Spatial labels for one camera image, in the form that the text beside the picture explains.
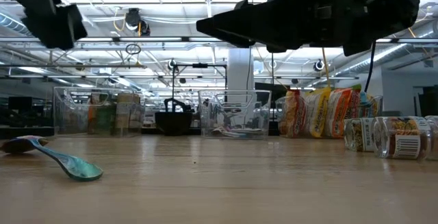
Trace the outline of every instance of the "box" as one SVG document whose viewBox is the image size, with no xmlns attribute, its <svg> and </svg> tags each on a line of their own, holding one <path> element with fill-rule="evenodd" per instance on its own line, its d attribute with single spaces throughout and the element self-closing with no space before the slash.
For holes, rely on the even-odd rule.
<svg viewBox="0 0 438 224">
<path fill-rule="evenodd" d="M 58 136 L 136 136 L 141 134 L 143 116 L 140 96 L 131 90 L 53 89 L 53 126 Z"/>
</svg>

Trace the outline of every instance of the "snack bag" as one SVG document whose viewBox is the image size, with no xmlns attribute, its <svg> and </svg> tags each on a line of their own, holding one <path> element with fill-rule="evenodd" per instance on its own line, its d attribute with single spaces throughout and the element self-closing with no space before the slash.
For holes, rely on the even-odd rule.
<svg viewBox="0 0 438 224">
<path fill-rule="evenodd" d="M 284 116 L 279 123 L 280 134 L 297 137 L 304 128 L 306 105 L 299 90 L 287 91 L 283 104 Z"/>
<path fill-rule="evenodd" d="M 307 104 L 307 119 L 305 131 L 315 138 L 320 138 L 324 131 L 327 113 L 327 103 L 330 97 L 329 87 L 309 92 L 305 101 Z"/>
<path fill-rule="evenodd" d="M 352 92 L 350 96 L 350 101 L 348 103 L 348 108 L 345 114 L 345 119 L 352 119 L 359 117 L 359 104 L 362 86 L 357 84 L 352 86 Z"/>
<path fill-rule="evenodd" d="M 378 116 L 380 108 L 380 98 L 373 97 L 365 92 L 360 94 L 360 104 L 358 108 L 359 118 L 372 118 Z"/>
<path fill-rule="evenodd" d="M 344 117 L 348 109 L 352 89 L 337 89 L 328 98 L 327 115 L 324 125 L 325 136 L 332 138 L 344 137 Z"/>
</svg>

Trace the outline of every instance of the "spoon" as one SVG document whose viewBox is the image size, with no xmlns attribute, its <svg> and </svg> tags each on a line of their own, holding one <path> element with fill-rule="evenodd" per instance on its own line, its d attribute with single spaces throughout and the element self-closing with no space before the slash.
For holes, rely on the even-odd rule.
<svg viewBox="0 0 438 224">
<path fill-rule="evenodd" d="M 0 151 L 4 151 L 5 153 L 25 153 L 37 149 L 54 159 L 70 178 L 81 182 L 93 181 L 102 176 L 102 169 L 94 164 L 88 163 L 75 156 L 44 148 L 43 146 L 48 142 L 46 138 L 39 136 L 21 136 L 3 143 L 0 146 Z"/>
</svg>

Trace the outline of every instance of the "plastic container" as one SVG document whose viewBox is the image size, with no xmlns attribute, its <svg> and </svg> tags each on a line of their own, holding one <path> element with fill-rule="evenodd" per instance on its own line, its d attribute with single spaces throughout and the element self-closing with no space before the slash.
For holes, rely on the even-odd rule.
<svg viewBox="0 0 438 224">
<path fill-rule="evenodd" d="M 438 160 L 438 116 L 426 116 L 430 125 L 430 154 L 428 160 Z"/>
<path fill-rule="evenodd" d="M 144 106 L 130 90 L 55 87 L 53 126 L 61 136 L 136 136 L 141 134 Z"/>
<path fill-rule="evenodd" d="M 374 152 L 371 118 L 345 120 L 344 140 L 346 148 L 358 152 Z"/>
<path fill-rule="evenodd" d="M 198 97 L 203 137 L 264 139 L 268 135 L 270 91 L 200 90 Z"/>
<path fill-rule="evenodd" d="M 430 153 L 430 125 L 421 117 L 382 117 L 374 122 L 380 158 L 423 160 Z"/>
</svg>

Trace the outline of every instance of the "barcode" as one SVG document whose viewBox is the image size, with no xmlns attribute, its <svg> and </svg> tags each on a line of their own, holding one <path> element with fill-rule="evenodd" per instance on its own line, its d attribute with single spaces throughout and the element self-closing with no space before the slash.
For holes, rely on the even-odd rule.
<svg viewBox="0 0 438 224">
<path fill-rule="evenodd" d="M 416 159 L 420 152 L 420 136 L 396 135 L 394 158 Z"/>
</svg>

